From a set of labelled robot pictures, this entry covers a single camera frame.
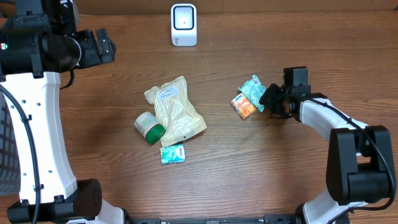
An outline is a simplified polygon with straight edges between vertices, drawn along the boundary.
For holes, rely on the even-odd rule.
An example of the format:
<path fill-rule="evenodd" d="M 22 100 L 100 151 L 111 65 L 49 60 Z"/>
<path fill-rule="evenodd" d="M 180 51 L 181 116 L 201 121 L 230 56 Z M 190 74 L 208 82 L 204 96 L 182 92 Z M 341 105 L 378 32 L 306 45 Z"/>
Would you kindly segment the teal tissue pack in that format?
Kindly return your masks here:
<path fill-rule="evenodd" d="M 260 104 L 261 96 L 266 92 L 266 87 L 261 83 L 257 75 L 253 75 L 238 88 L 246 98 L 260 111 L 264 111 L 264 105 Z"/>

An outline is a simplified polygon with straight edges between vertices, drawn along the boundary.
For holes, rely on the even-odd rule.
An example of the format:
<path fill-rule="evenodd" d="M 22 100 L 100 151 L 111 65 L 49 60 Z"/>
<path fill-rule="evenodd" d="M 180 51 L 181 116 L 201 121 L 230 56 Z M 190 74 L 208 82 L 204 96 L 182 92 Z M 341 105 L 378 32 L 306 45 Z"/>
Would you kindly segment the clear plastic pouch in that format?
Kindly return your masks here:
<path fill-rule="evenodd" d="M 162 86 L 144 92 L 154 106 L 155 117 L 166 129 L 160 141 L 163 147 L 186 141 L 206 129 L 206 123 L 188 99 L 187 81 L 180 76 Z"/>

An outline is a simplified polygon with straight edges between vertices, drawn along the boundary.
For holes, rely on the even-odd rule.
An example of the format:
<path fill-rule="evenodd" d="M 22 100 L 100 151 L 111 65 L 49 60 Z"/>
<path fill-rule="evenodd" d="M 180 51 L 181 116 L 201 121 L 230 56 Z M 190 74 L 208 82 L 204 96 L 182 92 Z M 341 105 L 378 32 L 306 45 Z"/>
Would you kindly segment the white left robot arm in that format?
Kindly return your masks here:
<path fill-rule="evenodd" d="M 19 200 L 11 223 L 129 223 L 124 209 L 102 196 L 97 179 L 77 180 L 68 160 L 60 118 L 63 72 L 115 59 L 104 29 L 78 31 L 73 1 L 18 0 L 1 28 L 1 92 L 19 153 Z"/>

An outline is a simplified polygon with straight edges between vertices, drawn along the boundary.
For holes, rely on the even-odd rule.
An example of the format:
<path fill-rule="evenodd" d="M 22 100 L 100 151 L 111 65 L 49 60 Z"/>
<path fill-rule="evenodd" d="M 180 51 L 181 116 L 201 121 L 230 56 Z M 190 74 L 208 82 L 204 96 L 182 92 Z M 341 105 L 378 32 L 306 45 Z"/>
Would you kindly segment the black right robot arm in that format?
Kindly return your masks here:
<path fill-rule="evenodd" d="M 346 115 L 312 92 L 305 66 L 284 69 L 284 83 L 271 84 L 260 103 L 271 118 L 294 118 L 328 141 L 326 190 L 293 215 L 265 215 L 264 223 L 349 223 L 356 210 L 391 206 L 397 190 L 391 135 Z"/>

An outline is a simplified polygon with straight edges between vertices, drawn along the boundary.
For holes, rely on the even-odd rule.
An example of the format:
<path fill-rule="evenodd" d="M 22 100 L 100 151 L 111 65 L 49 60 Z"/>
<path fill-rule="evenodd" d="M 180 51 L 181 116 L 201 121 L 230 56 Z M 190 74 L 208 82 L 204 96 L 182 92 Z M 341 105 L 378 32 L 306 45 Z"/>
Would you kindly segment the small teal white packet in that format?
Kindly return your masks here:
<path fill-rule="evenodd" d="M 162 165 L 184 163 L 186 161 L 184 145 L 176 144 L 160 148 L 160 160 Z"/>

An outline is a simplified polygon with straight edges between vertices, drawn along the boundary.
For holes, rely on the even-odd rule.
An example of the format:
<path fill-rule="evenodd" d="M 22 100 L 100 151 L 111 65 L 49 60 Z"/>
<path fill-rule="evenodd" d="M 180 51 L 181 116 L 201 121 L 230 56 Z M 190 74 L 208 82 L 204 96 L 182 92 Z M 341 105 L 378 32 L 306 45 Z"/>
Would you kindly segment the orange Kleenex tissue pack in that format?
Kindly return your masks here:
<path fill-rule="evenodd" d="M 231 100 L 231 105 L 242 119 L 247 119 L 257 110 L 244 93 L 240 93 L 233 98 Z"/>

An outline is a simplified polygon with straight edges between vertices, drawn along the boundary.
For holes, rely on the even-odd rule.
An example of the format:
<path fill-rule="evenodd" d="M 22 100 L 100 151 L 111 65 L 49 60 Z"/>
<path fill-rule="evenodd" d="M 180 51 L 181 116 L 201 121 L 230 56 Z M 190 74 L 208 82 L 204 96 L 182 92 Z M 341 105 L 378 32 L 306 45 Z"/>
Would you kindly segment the white bottle with green cap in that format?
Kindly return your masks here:
<path fill-rule="evenodd" d="M 151 145 L 157 143 L 166 133 L 166 129 L 158 122 L 156 117 L 148 111 L 136 118 L 134 127 Z"/>

